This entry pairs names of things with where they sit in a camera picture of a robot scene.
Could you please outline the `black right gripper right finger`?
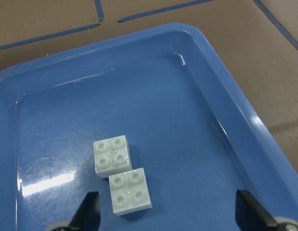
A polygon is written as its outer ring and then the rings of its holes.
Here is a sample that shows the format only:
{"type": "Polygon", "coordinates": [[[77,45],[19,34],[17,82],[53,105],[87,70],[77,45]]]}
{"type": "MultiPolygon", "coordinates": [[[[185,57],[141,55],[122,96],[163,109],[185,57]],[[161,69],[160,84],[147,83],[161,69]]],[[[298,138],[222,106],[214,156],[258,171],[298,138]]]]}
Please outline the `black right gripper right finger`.
{"type": "Polygon", "coordinates": [[[237,190],[235,220],[241,231],[275,231],[277,222],[247,190],[237,190]]]}

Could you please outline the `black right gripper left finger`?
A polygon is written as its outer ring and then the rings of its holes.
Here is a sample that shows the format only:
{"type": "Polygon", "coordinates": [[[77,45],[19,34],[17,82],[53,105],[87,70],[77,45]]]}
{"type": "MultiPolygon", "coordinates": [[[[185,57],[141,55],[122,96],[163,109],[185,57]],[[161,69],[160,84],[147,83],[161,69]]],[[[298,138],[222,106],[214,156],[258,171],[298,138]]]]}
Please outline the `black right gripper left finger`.
{"type": "Polygon", "coordinates": [[[100,226],[99,192],[88,192],[68,225],[70,231],[97,231],[100,226]]]}

